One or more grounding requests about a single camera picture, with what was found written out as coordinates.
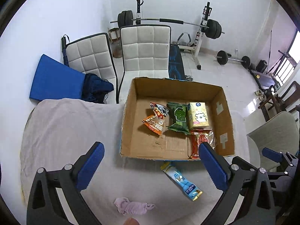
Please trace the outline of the left white quilted chair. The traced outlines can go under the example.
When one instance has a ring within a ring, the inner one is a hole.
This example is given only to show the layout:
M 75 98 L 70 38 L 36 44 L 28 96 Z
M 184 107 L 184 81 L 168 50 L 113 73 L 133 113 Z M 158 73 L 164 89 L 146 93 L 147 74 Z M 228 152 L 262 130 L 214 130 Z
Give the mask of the left white quilted chair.
M 70 42 L 65 34 L 61 38 L 64 65 L 84 74 L 92 73 L 114 86 L 104 100 L 107 104 L 117 104 L 118 78 L 109 45 L 107 33 L 93 34 Z

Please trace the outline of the blue foam mat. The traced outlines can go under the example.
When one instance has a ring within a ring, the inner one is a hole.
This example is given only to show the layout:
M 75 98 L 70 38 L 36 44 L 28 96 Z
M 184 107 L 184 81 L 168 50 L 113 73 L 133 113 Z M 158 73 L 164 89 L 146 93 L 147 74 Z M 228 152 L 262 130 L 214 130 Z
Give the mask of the blue foam mat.
M 34 74 L 29 98 L 37 101 L 81 99 L 84 78 L 83 73 L 44 54 Z

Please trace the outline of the green wet wipes pack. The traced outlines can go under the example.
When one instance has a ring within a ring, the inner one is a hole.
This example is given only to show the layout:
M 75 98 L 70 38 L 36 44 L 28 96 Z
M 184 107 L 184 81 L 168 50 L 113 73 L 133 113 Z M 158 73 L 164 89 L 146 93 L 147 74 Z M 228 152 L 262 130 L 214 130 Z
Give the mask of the green wet wipes pack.
M 172 124 L 168 127 L 168 129 L 189 135 L 190 131 L 187 121 L 187 105 L 168 102 L 167 108 L 169 109 L 169 116 L 172 120 Z

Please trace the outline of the right white quilted chair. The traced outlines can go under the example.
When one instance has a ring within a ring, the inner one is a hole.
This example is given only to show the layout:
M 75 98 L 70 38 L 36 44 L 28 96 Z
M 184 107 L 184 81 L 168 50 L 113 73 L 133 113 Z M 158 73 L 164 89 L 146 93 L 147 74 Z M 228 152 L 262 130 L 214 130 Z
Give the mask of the right white quilted chair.
M 118 100 L 127 100 L 132 79 L 168 78 L 171 27 L 167 25 L 131 25 L 120 30 L 123 75 Z

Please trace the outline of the light blue snack packet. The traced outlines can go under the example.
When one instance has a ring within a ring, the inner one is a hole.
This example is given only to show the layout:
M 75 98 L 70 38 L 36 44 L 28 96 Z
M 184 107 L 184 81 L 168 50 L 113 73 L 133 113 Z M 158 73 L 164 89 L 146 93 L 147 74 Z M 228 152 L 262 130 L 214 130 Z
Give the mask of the light blue snack packet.
M 195 201 L 203 194 L 203 191 L 193 182 L 186 179 L 170 161 L 164 163 L 161 166 L 161 170 L 182 189 L 183 193 L 190 200 Z

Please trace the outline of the dark navy garment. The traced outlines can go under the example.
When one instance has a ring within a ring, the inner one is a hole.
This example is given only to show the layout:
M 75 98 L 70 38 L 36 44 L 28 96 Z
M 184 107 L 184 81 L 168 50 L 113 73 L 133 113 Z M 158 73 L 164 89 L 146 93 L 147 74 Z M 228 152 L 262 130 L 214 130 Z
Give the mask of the dark navy garment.
M 114 86 L 108 80 L 101 79 L 96 74 L 85 74 L 81 99 L 86 102 L 104 104 L 107 94 L 114 91 Z

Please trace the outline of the lilac fleece cloth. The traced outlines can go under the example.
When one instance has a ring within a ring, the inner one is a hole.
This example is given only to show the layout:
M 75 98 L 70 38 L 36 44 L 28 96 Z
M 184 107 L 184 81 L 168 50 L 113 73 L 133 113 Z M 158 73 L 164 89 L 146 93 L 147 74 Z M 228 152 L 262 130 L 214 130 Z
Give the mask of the lilac fleece cloth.
M 155 208 L 154 204 L 132 202 L 126 197 L 116 198 L 114 205 L 122 215 L 144 215 Z

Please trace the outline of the barbell on bench rack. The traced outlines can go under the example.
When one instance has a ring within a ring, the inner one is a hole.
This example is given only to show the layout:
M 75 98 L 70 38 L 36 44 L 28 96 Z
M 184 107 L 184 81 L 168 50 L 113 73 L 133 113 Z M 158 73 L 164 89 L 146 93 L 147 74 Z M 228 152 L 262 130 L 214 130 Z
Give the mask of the barbell on bench rack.
M 110 23 L 117 23 L 117 26 L 121 28 L 124 26 L 132 26 L 134 22 L 142 22 L 142 21 L 156 21 L 156 22 L 167 23 L 167 24 L 195 26 L 198 27 L 200 31 L 203 32 L 205 36 L 210 39 L 218 39 L 222 34 L 225 34 L 221 24 L 216 20 L 208 19 L 206 21 L 206 24 L 195 24 L 183 20 L 168 19 L 168 18 L 134 18 L 132 10 L 122 11 L 117 15 L 117 20 L 110 21 Z

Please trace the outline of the dumbbell on floor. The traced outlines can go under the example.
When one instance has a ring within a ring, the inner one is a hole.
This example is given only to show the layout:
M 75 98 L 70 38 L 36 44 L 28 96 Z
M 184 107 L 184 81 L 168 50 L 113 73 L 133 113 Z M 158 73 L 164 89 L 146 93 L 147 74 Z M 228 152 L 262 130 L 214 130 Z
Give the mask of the dumbbell on floor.
M 224 50 L 220 50 L 217 55 L 216 55 L 216 59 L 217 59 L 217 62 L 220 64 L 220 65 L 225 65 L 227 64 L 227 62 L 229 60 L 231 61 L 235 61 L 235 62 L 240 62 L 241 65 L 245 68 L 245 69 L 248 69 L 250 68 L 251 66 L 251 61 L 250 61 L 250 58 L 247 57 L 247 56 L 243 56 L 242 59 L 234 59 L 231 57 L 230 54 L 228 54 L 226 51 Z

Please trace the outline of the red orange snack bag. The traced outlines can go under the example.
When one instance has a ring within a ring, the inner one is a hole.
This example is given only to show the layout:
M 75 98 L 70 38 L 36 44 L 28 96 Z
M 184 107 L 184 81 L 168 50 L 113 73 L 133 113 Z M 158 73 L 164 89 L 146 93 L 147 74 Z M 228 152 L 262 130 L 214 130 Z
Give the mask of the red orange snack bag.
M 191 159 L 199 159 L 199 146 L 207 142 L 213 149 L 215 148 L 215 135 L 213 130 L 195 129 L 190 131 Z

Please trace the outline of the black blue bench pad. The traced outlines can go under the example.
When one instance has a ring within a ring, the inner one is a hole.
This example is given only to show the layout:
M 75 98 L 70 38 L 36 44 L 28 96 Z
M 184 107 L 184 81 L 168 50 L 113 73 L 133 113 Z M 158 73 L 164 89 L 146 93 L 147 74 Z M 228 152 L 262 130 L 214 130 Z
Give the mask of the black blue bench pad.
M 170 45 L 168 73 L 171 79 L 186 79 L 181 51 L 177 45 Z

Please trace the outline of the yellow tissue pack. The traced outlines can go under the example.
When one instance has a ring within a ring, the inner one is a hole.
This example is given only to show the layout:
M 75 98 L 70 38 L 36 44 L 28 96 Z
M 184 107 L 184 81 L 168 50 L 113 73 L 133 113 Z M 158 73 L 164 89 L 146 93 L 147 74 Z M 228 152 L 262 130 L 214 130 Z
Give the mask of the yellow tissue pack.
M 187 106 L 189 128 L 204 129 L 209 126 L 209 118 L 206 110 L 206 104 L 203 102 L 190 102 Z

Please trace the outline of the white weight bench rack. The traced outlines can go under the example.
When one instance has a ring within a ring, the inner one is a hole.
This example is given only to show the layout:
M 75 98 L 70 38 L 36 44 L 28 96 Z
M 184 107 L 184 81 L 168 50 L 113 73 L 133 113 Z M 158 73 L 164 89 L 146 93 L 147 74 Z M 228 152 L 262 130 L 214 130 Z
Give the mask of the white weight bench rack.
M 208 1 L 207 5 L 203 9 L 202 19 L 201 19 L 200 24 L 199 25 L 194 24 L 194 26 L 199 26 L 199 30 L 196 33 L 195 40 L 194 40 L 193 43 L 192 43 L 192 41 L 190 41 L 188 44 L 182 45 L 179 42 L 179 40 L 181 39 L 181 37 L 185 33 L 182 33 L 179 36 L 179 38 L 177 39 L 177 41 L 173 42 L 173 44 L 177 45 L 180 48 L 180 50 L 188 51 L 188 52 L 191 53 L 191 55 L 193 57 L 193 60 L 195 62 L 195 65 L 196 65 L 198 70 L 201 70 L 201 64 L 199 62 L 198 55 L 199 55 L 199 52 L 200 52 L 200 47 L 202 45 L 203 38 L 205 36 L 205 31 L 208 29 L 207 21 L 208 21 L 208 18 L 210 16 L 210 14 L 211 14 L 211 10 L 212 10 L 212 8 L 210 7 L 210 2 Z

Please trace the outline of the orange panda snack bag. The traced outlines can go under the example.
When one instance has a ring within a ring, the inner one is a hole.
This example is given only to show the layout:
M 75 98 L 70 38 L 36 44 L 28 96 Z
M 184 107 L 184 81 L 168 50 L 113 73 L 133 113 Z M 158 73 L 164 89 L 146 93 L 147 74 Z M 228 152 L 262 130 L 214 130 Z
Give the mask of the orange panda snack bag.
M 142 122 L 151 131 L 160 136 L 162 134 L 165 119 L 167 118 L 169 109 L 166 106 L 155 102 L 150 102 L 150 107 L 153 110 L 153 114 L 147 116 L 142 120 Z

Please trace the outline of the white quilted chair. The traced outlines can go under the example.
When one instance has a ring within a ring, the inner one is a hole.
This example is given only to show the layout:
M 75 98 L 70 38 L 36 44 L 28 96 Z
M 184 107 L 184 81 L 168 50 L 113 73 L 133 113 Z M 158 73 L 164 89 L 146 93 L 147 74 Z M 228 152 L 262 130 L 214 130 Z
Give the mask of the white quilted chair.
M 171 27 L 167 25 L 131 25 L 120 30 L 123 75 L 118 100 L 127 100 L 132 79 L 168 78 Z
M 92 73 L 114 86 L 104 100 L 107 104 L 117 104 L 118 78 L 109 45 L 107 33 L 93 34 L 70 42 L 65 34 L 61 38 L 64 65 L 84 74 Z

